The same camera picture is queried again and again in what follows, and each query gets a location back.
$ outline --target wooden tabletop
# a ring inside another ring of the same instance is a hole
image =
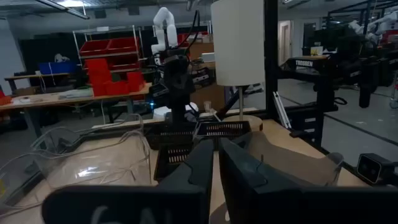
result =
[[[133,125],[137,124],[138,121],[132,121],[129,123],[125,123],[123,125]],[[265,137],[269,140],[271,144],[274,144],[279,147],[286,148],[291,151],[299,152],[301,154],[305,154],[310,157],[314,158],[321,158],[324,155],[313,148],[312,146],[308,145],[305,141],[299,138],[292,138],[289,136],[289,131],[283,128],[281,125],[277,124],[273,120],[264,120],[263,121],[263,130]],[[79,147],[78,151],[89,151],[89,149],[97,148],[101,146],[110,146],[111,144],[117,142],[119,138],[114,139],[102,139],[97,141],[88,141],[85,142],[81,147]],[[59,170],[54,170],[53,174],[50,174],[49,177],[53,178],[51,181],[51,185],[62,183],[65,184],[66,180],[74,180],[73,177],[76,177],[74,170],[80,170],[87,166],[92,166],[92,163],[102,163],[108,164],[110,160],[111,162],[119,163],[121,159],[122,162],[131,162],[131,161],[124,161],[123,158],[132,158],[131,156],[126,156],[127,154],[136,153],[134,152],[135,148],[131,147],[132,145],[138,145],[134,142],[127,142],[126,144],[120,144],[118,146],[112,146],[110,150],[101,149],[98,151],[89,152],[89,155],[82,154],[81,156],[77,155],[74,157],[75,159],[67,159],[65,162],[59,167],[61,170],[61,175]],[[158,151],[150,150],[150,170],[151,175],[150,179],[153,180],[154,171],[156,167]],[[87,160],[87,158],[98,158],[98,161],[95,159]],[[355,175],[348,172],[346,169],[342,169],[339,179],[338,179],[338,186],[356,186],[356,187],[368,187],[364,182],[358,179]],[[39,185],[35,187],[33,191],[31,191],[26,198],[24,198],[22,202],[30,202],[35,201],[37,199],[42,200],[51,192],[51,187],[46,185],[45,183],[41,182]],[[218,159],[218,152],[214,153],[214,161],[213,161],[213,185],[211,189],[211,203],[210,203],[210,214],[212,214],[218,207],[225,203],[223,187],[221,184],[220,178],[220,165]],[[40,206],[34,207],[23,212],[11,215],[7,218],[1,219],[0,224],[7,223],[7,224],[43,224],[41,215],[40,215]]]
[[[70,73],[56,73],[56,74],[49,74],[49,75],[21,75],[21,76],[16,76],[16,77],[9,77],[9,78],[4,78],[5,81],[10,81],[10,80],[20,80],[20,79],[25,79],[25,78],[40,78],[40,77],[51,77],[51,76],[60,76],[60,75],[70,75]]]
[[[94,96],[87,98],[73,98],[73,99],[62,99],[59,100],[59,93],[46,93],[39,95],[30,95],[30,96],[19,96],[12,99],[12,103],[0,106],[0,111],[2,110],[12,110],[17,108],[31,108],[38,106],[55,106],[55,105],[64,105],[71,103],[84,103],[87,101],[95,101],[95,100],[107,100],[107,99],[116,99],[116,98],[124,98],[128,96],[135,95],[145,95],[149,93],[149,87],[151,87],[151,83],[147,83],[146,86],[138,92],[133,92],[128,95],[111,95],[111,96]],[[30,102],[26,102],[26,97],[30,98]]]

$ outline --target desk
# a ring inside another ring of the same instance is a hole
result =
[[[4,80],[7,81],[8,84],[10,85],[11,91],[14,91],[17,89],[15,80],[21,80],[21,79],[25,79],[25,78],[40,78],[40,77],[69,76],[69,75],[70,75],[70,73],[57,73],[57,74],[52,74],[52,75],[21,75],[21,76],[16,76],[16,77],[4,78]]]
[[[155,120],[147,120],[147,123],[156,122]],[[131,121],[124,123],[123,125],[133,125],[138,124],[138,121]],[[263,121],[263,130],[262,132],[266,135],[267,139],[274,145],[284,147],[286,149],[299,152],[305,154],[307,156],[321,158],[324,155],[308,145],[305,141],[299,138],[292,138],[289,136],[289,131],[283,128],[281,125],[277,124],[273,120],[264,120]],[[110,145],[115,142],[115,139],[102,139],[97,141],[86,142],[84,149],[89,149],[92,147],[99,147],[104,145]],[[119,150],[130,150],[131,144],[125,144]],[[151,179],[153,180],[154,170],[156,167],[158,151],[150,150],[150,169],[151,169]],[[102,155],[103,157],[109,157],[109,154]],[[49,194],[49,188],[43,187],[42,185],[38,185],[35,190],[40,191],[41,196],[44,197]],[[338,179],[338,186],[355,186],[355,187],[369,187],[367,184],[362,182],[359,178],[348,172],[346,169],[342,169],[340,172],[340,176]],[[214,153],[214,161],[213,161],[213,186],[211,189],[211,203],[210,203],[210,214],[212,214],[219,206],[224,204],[225,198],[223,193],[223,187],[221,184],[220,178],[220,165],[218,160],[218,152]],[[14,224],[14,223],[31,223],[31,224],[41,224],[40,217],[40,207],[34,207],[18,213],[13,217],[9,217],[7,219],[0,220],[0,224]]]
[[[147,83],[146,86],[139,92],[130,93],[128,95],[113,95],[113,96],[94,96],[89,98],[74,98],[74,99],[58,99],[59,93],[46,93],[40,95],[30,95],[30,96],[20,96],[12,99],[12,103],[4,106],[0,106],[0,111],[3,110],[13,110],[13,109],[24,109],[24,116],[28,128],[34,132],[35,136],[38,138],[42,135],[40,130],[39,119],[35,111],[36,108],[42,106],[57,106],[75,103],[84,103],[89,101],[100,101],[108,99],[127,99],[127,111],[133,113],[133,102],[130,96],[145,95],[149,93],[149,87],[151,83]],[[21,100],[24,97],[29,97],[31,103],[22,103]]]

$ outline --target wooden table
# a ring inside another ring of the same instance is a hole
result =
[[[156,122],[156,120],[146,120],[145,123],[152,123]],[[128,123],[124,123],[123,125],[133,125],[137,124],[137,121],[132,121]],[[266,138],[274,145],[284,147],[288,150],[299,152],[302,154],[305,154],[307,156],[311,156],[314,158],[321,158],[324,157],[324,155],[313,148],[312,146],[308,145],[305,141],[299,139],[299,138],[292,138],[289,136],[289,131],[285,128],[283,128],[281,125],[277,124],[273,120],[264,120],[263,121],[263,130],[262,132],[265,134]],[[107,146],[110,145],[114,142],[116,142],[118,139],[102,139],[102,140],[97,140],[97,141],[90,141],[84,143],[78,150],[87,150],[91,149],[93,147],[100,147],[100,146]],[[115,157],[118,154],[112,155],[109,154],[109,152],[112,152],[114,150],[118,150],[118,153],[125,154],[128,151],[129,153],[131,151],[131,146],[134,145],[134,143],[129,142],[128,144],[123,144],[119,145],[119,147],[115,147],[113,150],[104,150],[102,153],[103,154],[97,154],[97,158],[99,161],[104,160],[107,162],[110,157]],[[157,161],[157,155],[158,151],[153,151],[150,150],[150,169],[151,169],[151,179],[153,180],[154,176],[154,170],[156,167],[156,161]],[[63,164],[63,166],[60,167],[60,169],[63,171],[63,174],[67,169],[66,167],[71,167],[74,166],[66,166]],[[58,177],[59,175],[58,171],[54,171],[54,177]],[[68,179],[70,177],[63,177],[62,179],[57,179],[57,181],[62,181],[64,179]],[[339,179],[338,179],[338,186],[355,186],[355,187],[369,187],[367,184],[365,184],[363,181],[361,181],[359,178],[357,178],[355,175],[351,174],[348,172],[346,169],[342,169]],[[48,195],[51,192],[50,187],[45,185],[44,183],[40,183],[39,185],[36,186],[34,189],[35,193],[35,198],[39,198],[39,200],[43,200],[46,195]],[[24,198],[24,200],[31,200],[33,198],[32,195],[30,195],[29,198]],[[218,152],[214,153],[214,161],[213,161],[213,185],[211,189],[211,203],[210,203],[210,214],[212,214],[218,207],[222,206],[222,204],[225,203],[225,198],[224,198],[224,193],[223,193],[223,188],[221,184],[221,178],[220,178],[220,165],[219,165],[219,160],[218,160]],[[23,224],[41,224],[41,216],[40,216],[40,207],[34,207],[31,209],[28,209],[26,211],[23,211],[21,213],[13,215],[13,217],[8,217],[7,219],[0,219],[0,224],[7,223],[7,224],[14,224],[14,223],[23,223]]]
[[[151,83],[147,83],[146,86],[139,92],[130,93],[128,95],[112,95],[112,96],[94,96],[87,98],[73,98],[73,99],[62,99],[59,100],[59,93],[46,93],[40,95],[30,95],[30,96],[19,96],[12,99],[12,103],[8,105],[0,106],[0,111],[4,110],[14,110],[23,109],[24,116],[28,128],[34,132],[35,136],[38,138],[42,135],[39,124],[39,117],[37,116],[36,109],[43,106],[57,106],[57,105],[70,105],[76,103],[84,103],[90,101],[101,101],[110,99],[127,99],[127,111],[133,113],[133,100],[130,96],[136,95],[146,95],[149,93],[149,87]],[[30,99],[29,103],[25,103],[25,99],[28,97]]]
[[[69,76],[70,73],[57,73],[52,75],[21,75],[16,77],[4,78],[5,81],[10,85],[11,91],[15,91],[17,89],[17,85],[15,84],[15,80],[21,80],[25,78],[40,78],[40,77],[51,77],[51,76]]]

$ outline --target door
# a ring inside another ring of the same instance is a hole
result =
[[[279,23],[279,65],[292,56],[292,26],[290,21]]]

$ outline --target black basket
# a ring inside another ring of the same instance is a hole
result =
[[[220,138],[232,140],[250,131],[251,128],[248,121],[200,123],[195,143],[199,143],[204,139],[213,139],[215,150],[218,151],[218,140]]]
[[[149,146],[159,150],[161,144],[192,143],[196,123],[183,123],[178,126],[157,124],[146,134]]]
[[[170,175],[191,153],[193,143],[161,145],[157,155],[154,179],[158,182]]]

